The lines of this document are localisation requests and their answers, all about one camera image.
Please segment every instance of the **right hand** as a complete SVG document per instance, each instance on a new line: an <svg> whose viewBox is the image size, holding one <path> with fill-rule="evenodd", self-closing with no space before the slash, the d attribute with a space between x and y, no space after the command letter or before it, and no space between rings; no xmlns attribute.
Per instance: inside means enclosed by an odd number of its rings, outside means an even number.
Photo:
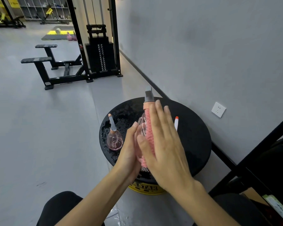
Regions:
<svg viewBox="0 0 283 226"><path fill-rule="evenodd" d="M155 105L150 106L150 118L156 157L144 136L138 135L137 142L158 184L174 195L178 189L189 186L194 179L169 107L165 106L163 111L160 101L157 100Z"/></svg>

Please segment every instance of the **exercise mat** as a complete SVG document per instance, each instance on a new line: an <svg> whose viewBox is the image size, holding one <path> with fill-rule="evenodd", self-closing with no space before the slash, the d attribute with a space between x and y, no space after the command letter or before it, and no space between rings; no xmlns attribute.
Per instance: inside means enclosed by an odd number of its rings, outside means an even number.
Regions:
<svg viewBox="0 0 283 226"><path fill-rule="evenodd" d="M67 32L69 34L74 34L74 27L67 25L67 26L55 26L52 30L50 30L42 40L67 40Z"/></svg>

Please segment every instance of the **left hand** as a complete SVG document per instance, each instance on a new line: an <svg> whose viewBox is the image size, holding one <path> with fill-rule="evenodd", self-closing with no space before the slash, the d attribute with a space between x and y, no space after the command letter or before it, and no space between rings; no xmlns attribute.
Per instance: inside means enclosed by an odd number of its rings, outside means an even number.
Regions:
<svg viewBox="0 0 283 226"><path fill-rule="evenodd" d="M126 177L128 184L131 184L136 179L141 169L141 164L137 160L134 148L134 134L137 127L138 123L134 122L131 128L127 130L124 145L114 166Z"/></svg>

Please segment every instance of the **electrical outlet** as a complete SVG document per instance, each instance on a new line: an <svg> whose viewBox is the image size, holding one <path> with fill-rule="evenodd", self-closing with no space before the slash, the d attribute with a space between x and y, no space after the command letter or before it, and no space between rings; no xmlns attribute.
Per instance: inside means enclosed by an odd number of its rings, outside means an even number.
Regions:
<svg viewBox="0 0 283 226"><path fill-rule="evenodd" d="M215 102L215 105L214 105L214 107L212 109L212 112L214 114L216 114L216 116L221 118L225 110L226 110L226 107L222 106L218 102Z"/></svg>

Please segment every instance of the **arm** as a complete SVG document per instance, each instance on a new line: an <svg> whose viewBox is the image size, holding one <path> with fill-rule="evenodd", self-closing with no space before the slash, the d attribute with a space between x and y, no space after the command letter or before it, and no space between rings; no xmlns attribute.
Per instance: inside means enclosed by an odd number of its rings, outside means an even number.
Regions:
<svg viewBox="0 0 283 226"><path fill-rule="evenodd" d="M150 106L155 156L147 140L139 135L138 144L158 184L168 191L198 226L239 224L227 214L190 174L188 162L170 110L157 100Z"/></svg>
<svg viewBox="0 0 283 226"><path fill-rule="evenodd" d="M56 226L100 226L140 171L134 150L135 122L127 130L124 146L113 169Z"/></svg>

